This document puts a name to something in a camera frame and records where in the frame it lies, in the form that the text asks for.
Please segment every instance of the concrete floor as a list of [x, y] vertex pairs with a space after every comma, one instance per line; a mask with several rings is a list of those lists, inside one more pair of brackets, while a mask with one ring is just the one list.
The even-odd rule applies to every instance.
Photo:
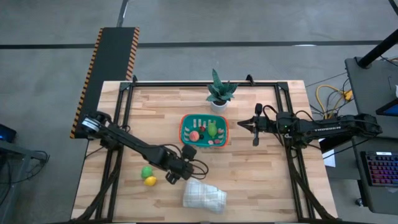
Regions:
[[[93, 43], [100, 27], [114, 27], [122, 0], [0, 0], [0, 44]], [[381, 40], [398, 17], [388, 0], [131, 0], [123, 26], [139, 26], [140, 42]], [[304, 80], [306, 85], [345, 71], [344, 59], [374, 46], [139, 49], [140, 80]], [[22, 186], [12, 223], [70, 218], [86, 141], [69, 132], [91, 49], [0, 50], [0, 123], [18, 131], [17, 143], [46, 150], [50, 162]], [[394, 47], [385, 57], [398, 55]], [[307, 88], [317, 105], [320, 84], [342, 86], [346, 75]], [[326, 99], [328, 90], [321, 92]], [[354, 103], [341, 110], [355, 114]], [[339, 217], [396, 223], [397, 216], [354, 205], [356, 182], [331, 179]]]

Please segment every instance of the wooden table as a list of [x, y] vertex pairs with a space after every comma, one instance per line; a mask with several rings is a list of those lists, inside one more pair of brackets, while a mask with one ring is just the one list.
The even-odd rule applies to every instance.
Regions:
[[[99, 111], [114, 114], [119, 83], [104, 82]], [[304, 82], [288, 81], [288, 84], [294, 111], [305, 110], [311, 113]], [[129, 116], [130, 133], [149, 144], [171, 143], [182, 146], [178, 140], [180, 120], [189, 113], [212, 114], [209, 102], [205, 101], [207, 95], [206, 87], [135, 87]], [[171, 185], [165, 180], [164, 171], [155, 169], [154, 175], [158, 178], [156, 185], [145, 186], [140, 174], [147, 162], [138, 153], [127, 148], [123, 155], [114, 222], [297, 220], [285, 149], [272, 134], [266, 133], [260, 134], [260, 145], [253, 147], [253, 135], [236, 124], [254, 115], [256, 103], [277, 108], [274, 89], [238, 87], [234, 96], [235, 99], [232, 99], [223, 113], [229, 120], [228, 145], [222, 149], [198, 149], [195, 157], [206, 162], [210, 168], [207, 178], [202, 181], [227, 192], [224, 214], [217, 215], [205, 209], [183, 208], [185, 181], [179, 180]], [[275, 119], [275, 114], [271, 111], [268, 110], [267, 114]], [[97, 148], [99, 140], [92, 141], [87, 153]], [[85, 161], [72, 218], [78, 217], [98, 193], [105, 156], [104, 149]], [[309, 147], [303, 150], [303, 156], [311, 190], [328, 212], [336, 217], [321, 152]], [[303, 210], [306, 211], [303, 194], [300, 196]]]

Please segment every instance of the keyboard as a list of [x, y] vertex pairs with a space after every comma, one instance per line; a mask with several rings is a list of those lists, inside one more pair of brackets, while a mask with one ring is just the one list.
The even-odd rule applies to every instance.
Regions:
[[369, 185], [398, 187], [398, 152], [362, 152], [361, 155]]

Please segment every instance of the white cloth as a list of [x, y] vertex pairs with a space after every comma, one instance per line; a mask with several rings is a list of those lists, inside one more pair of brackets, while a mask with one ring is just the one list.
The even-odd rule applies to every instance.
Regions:
[[221, 214], [226, 205], [226, 192], [190, 178], [185, 186], [182, 205], [186, 208], [207, 208]]

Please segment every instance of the yellow lemon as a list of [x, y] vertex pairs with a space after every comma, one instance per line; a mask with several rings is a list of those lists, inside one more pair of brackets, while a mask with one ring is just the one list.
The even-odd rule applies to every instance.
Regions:
[[146, 186], [153, 186], [156, 183], [156, 177], [150, 176], [148, 178], [145, 179], [144, 184]]

